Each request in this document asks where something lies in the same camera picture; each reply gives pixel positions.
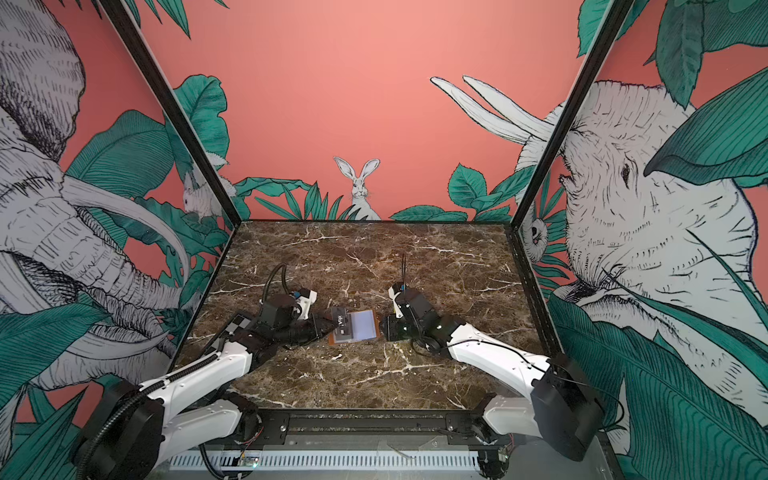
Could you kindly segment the brown leather card holder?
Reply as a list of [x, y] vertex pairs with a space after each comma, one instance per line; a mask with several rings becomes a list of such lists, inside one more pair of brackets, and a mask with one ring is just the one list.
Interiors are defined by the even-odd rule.
[[333, 330], [329, 336], [330, 345], [358, 343], [367, 340], [374, 340], [380, 336], [378, 317], [373, 310], [348, 312], [351, 314], [352, 319], [354, 332], [353, 340], [345, 343], [335, 343], [333, 340]]

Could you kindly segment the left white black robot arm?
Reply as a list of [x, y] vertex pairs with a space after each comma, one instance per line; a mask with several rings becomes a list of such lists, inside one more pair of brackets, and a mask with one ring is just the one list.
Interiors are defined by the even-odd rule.
[[228, 391], [235, 380], [272, 359], [282, 346], [324, 338], [336, 323], [311, 307], [302, 289], [239, 311], [192, 363], [138, 385], [122, 381], [107, 391], [72, 447], [78, 479], [143, 479], [169, 458], [237, 434], [250, 444], [263, 432], [257, 406]]

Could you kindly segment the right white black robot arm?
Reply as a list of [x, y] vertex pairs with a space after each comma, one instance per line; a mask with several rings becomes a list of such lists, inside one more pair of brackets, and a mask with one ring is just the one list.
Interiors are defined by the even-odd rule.
[[380, 323], [387, 340], [409, 340], [432, 356], [470, 365], [519, 395], [493, 397], [482, 409], [480, 429], [538, 437], [569, 460], [584, 459], [603, 427], [605, 407], [574, 361], [512, 347], [456, 316], [441, 315], [421, 291], [402, 282], [388, 296], [393, 313]]

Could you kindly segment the checkerboard calibration tag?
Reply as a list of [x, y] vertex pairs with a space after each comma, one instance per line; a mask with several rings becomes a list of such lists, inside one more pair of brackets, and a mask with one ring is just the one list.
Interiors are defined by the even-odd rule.
[[211, 345], [217, 349], [239, 329], [247, 329], [253, 322], [253, 318], [247, 312], [237, 312], [230, 321], [220, 330]]

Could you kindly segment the black front mounting rail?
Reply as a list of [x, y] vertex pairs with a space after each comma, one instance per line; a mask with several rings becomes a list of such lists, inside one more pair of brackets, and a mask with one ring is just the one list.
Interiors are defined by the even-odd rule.
[[600, 428], [600, 414], [584, 409], [539, 413], [527, 407], [503, 411], [483, 406], [474, 410], [261, 409], [245, 414], [234, 433], [212, 443], [261, 449], [285, 445], [290, 435], [436, 434], [451, 445], [490, 448], [536, 437], [572, 457], [586, 451]]

